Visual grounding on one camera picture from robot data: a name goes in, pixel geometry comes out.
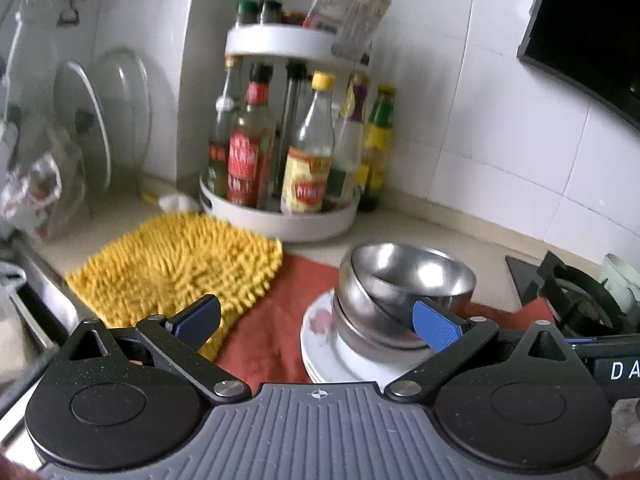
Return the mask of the large steel bowl front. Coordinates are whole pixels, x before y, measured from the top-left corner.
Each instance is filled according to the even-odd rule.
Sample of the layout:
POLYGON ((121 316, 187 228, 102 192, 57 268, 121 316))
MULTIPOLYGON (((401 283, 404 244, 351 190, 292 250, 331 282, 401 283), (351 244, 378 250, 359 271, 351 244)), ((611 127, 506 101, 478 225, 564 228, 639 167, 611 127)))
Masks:
POLYGON ((346 252, 338 269, 335 295, 360 320, 378 309, 413 330, 413 305, 424 299, 448 310, 471 301, 475 273, 436 249, 405 243, 360 243, 346 252))

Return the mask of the white floral plate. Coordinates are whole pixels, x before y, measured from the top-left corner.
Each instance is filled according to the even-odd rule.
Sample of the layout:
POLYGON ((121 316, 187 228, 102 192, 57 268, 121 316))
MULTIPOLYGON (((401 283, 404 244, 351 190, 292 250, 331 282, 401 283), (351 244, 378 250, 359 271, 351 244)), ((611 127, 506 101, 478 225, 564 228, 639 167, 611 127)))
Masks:
POLYGON ((384 350, 373 358, 350 348, 337 331, 333 316, 334 289, 308 306, 300 328, 300 353, 312 382, 376 382, 381 391, 433 355, 416 351, 384 350))

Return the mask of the yellow chenille cloth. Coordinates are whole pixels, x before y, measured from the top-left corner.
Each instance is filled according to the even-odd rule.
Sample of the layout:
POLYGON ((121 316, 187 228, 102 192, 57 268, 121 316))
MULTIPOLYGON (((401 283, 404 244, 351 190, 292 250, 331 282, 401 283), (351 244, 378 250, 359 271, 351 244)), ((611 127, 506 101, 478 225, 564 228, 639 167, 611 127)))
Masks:
POLYGON ((265 296, 283 261, 278 240, 206 214, 161 214, 104 246, 65 279, 109 328, 170 318, 206 294, 221 306, 218 330, 200 353, 216 359, 232 328, 265 296))

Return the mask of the white cup on stove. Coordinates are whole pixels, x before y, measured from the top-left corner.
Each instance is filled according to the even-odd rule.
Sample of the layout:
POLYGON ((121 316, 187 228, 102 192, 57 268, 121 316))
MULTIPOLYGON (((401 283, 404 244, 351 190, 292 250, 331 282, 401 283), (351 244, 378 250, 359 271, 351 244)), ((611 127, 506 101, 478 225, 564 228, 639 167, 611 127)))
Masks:
POLYGON ((620 310, 629 313, 640 299, 639 272, 614 254, 607 254, 600 266, 598 281, 617 302, 620 310))

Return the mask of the red cloth mat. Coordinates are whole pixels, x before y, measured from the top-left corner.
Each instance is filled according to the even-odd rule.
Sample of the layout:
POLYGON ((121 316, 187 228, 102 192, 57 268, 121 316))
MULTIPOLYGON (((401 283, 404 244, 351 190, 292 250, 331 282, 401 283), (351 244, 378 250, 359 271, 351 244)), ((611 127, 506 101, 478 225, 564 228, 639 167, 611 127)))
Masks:
POLYGON ((265 298, 240 318, 215 363, 256 390, 264 382, 311 382, 299 333, 310 304, 337 282, 337 270, 287 254, 265 298))

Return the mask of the white small object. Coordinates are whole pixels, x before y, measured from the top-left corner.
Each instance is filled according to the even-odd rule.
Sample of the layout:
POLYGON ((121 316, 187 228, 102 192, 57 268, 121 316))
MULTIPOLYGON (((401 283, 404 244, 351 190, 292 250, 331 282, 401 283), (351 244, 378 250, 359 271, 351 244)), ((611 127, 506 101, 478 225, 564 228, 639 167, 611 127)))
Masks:
POLYGON ((173 214, 179 212, 199 212, 201 210, 200 204, 194 200, 191 196, 184 194, 168 194, 160 196, 157 200, 160 210, 173 214))

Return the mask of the white rotating condiment tray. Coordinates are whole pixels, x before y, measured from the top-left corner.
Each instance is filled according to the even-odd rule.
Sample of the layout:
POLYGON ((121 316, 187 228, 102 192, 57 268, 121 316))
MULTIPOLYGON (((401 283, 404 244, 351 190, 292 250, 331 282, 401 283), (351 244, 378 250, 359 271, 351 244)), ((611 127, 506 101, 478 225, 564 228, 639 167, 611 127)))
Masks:
POLYGON ((200 202, 206 214, 236 228, 285 243, 322 242, 345 233, 355 221, 359 200, 356 188, 354 197, 343 208, 318 214, 282 214, 279 202, 272 197, 267 200, 266 210, 247 208, 215 195, 206 181, 200 179, 200 202))

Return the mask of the clear purple cap bottle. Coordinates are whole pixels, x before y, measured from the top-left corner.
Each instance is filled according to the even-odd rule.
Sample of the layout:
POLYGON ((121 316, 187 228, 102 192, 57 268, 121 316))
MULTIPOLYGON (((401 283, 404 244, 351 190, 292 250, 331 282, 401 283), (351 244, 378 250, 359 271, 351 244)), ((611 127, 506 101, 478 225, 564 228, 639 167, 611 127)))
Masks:
POLYGON ((365 73, 355 72, 349 76, 344 101, 334 125, 335 145, 326 184, 326 200, 333 207, 346 207, 352 201, 357 185, 368 88, 369 77, 365 73))

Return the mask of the yellow label oil bottle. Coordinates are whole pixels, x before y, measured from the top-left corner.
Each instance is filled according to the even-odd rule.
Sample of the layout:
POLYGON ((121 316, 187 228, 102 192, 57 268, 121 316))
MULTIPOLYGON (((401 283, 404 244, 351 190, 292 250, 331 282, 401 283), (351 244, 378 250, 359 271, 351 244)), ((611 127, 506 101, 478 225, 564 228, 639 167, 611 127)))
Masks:
POLYGON ((378 94, 364 128, 357 183, 360 189, 358 210, 375 211, 386 175, 386 164, 393 140, 394 108, 397 89, 379 84, 378 94))

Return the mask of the clear plastic bag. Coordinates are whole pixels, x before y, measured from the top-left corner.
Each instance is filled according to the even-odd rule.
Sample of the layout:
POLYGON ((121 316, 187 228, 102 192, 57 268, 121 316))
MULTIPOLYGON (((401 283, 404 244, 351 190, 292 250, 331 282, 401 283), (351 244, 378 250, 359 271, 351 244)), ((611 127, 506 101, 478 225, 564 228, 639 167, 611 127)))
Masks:
POLYGON ((1 219, 33 240, 60 236, 86 201, 84 159, 59 125, 43 129, 47 148, 8 174, 1 188, 1 219))

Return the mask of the soy sauce bottle red label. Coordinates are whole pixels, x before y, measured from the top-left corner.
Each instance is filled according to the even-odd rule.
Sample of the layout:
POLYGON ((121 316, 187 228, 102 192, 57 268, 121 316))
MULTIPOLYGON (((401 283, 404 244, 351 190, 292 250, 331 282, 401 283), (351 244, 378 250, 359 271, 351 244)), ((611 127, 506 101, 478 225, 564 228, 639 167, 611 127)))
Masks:
POLYGON ((264 209, 276 120, 269 107, 273 67, 255 62, 245 93, 245 105, 231 129, 227 200, 247 208, 264 209))

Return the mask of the vinegar bottle yellow red label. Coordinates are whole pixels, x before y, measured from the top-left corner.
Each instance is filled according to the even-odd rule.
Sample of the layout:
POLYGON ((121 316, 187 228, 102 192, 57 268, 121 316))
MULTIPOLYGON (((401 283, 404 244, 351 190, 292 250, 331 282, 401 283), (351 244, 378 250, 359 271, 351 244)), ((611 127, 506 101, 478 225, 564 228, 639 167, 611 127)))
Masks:
POLYGON ((309 110, 288 148, 280 209, 315 214, 322 208, 334 150, 332 90, 335 76, 316 70, 309 110))

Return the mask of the glass pot lid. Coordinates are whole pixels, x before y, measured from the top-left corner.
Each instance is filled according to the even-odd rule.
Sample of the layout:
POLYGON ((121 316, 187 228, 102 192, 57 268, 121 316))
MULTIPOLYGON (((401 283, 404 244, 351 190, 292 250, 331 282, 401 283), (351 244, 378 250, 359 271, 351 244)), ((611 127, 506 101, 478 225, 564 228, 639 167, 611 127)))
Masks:
POLYGON ((106 192, 112 180, 112 153, 102 106, 85 69, 62 62, 53 86, 55 115, 79 146, 91 193, 106 192))

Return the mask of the large glass lid behind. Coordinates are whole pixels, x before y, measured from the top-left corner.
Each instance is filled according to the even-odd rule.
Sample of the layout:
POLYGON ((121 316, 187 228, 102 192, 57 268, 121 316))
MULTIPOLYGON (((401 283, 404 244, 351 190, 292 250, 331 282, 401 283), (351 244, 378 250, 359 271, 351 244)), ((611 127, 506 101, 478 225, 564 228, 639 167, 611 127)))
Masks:
POLYGON ((142 57, 118 47, 93 64, 91 79, 101 105, 105 129, 116 166, 140 171, 150 145, 153 107, 142 57))

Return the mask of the metal tray pole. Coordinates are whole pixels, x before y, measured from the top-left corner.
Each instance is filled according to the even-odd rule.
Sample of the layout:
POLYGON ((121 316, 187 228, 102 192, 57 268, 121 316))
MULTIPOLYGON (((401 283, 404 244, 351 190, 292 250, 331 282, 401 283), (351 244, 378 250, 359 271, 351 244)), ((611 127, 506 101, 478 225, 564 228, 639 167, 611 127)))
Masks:
POLYGON ((281 117, 280 143, 274 167, 273 197, 279 198, 282 194, 286 156, 288 156, 288 149, 295 130, 300 90, 302 90, 306 79, 306 63, 289 60, 286 64, 286 88, 281 117))

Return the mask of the upper white tray tier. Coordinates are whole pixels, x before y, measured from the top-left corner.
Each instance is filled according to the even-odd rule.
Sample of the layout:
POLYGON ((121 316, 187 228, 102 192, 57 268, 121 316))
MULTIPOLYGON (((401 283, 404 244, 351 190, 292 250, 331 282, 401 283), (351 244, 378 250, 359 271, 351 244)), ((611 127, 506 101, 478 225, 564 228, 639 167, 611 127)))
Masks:
POLYGON ((370 63, 368 52, 358 58, 336 56, 337 36, 330 32, 282 24, 233 27, 224 54, 284 58, 334 70, 367 70, 370 63))

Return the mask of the black range hood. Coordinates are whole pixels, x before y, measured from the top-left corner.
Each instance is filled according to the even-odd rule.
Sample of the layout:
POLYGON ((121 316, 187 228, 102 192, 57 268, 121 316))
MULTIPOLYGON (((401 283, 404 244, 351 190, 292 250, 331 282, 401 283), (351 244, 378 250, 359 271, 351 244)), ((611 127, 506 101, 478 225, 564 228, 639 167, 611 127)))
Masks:
POLYGON ((518 59, 639 127, 639 0, 534 0, 518 59))

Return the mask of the snack packet on top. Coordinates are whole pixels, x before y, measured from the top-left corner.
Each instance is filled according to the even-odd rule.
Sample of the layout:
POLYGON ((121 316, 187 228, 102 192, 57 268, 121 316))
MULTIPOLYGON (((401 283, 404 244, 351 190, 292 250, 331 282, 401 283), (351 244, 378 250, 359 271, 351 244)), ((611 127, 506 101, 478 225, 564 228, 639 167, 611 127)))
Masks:
POLYGON ((334 56, 367 65, 373 37, 391 4, 392 0, 314 0, 303 28, 334 35, 334 56))

